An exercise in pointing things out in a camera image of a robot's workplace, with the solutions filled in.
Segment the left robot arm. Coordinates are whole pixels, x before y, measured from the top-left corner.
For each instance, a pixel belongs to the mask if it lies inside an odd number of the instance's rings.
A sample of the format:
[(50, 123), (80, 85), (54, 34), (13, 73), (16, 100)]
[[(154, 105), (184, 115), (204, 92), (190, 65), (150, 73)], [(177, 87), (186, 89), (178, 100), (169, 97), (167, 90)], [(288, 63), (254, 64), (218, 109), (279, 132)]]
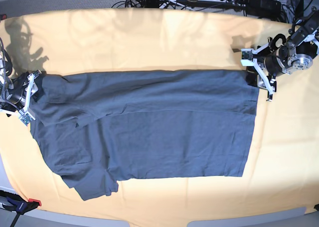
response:
[(280, 33), (257, 49), (242, 49), (241, 64), (246, 67), (247, 84), (266, 90), (271, 101), (277, 77), (308, 69), (318, 55), (319, 11), (313, 6), (308, 16), (292, 23), (288, 37)]

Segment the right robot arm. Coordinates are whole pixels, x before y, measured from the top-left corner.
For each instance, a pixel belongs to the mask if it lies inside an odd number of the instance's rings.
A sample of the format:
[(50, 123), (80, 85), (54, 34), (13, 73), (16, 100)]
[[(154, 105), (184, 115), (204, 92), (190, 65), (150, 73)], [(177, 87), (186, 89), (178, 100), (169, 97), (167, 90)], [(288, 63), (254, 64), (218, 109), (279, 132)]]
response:
[(0, 43), (0, 111), (8, 117), (18, 116), (18, 119), (28, 125), (35, 120), (35, 114), (30, 108), (31, 100), (37, 101), (43, 95), (42, 80), (44, 74), (35, 72), (22, 73), (17, 78), (11, 78), (13, 64), (9, 54)]

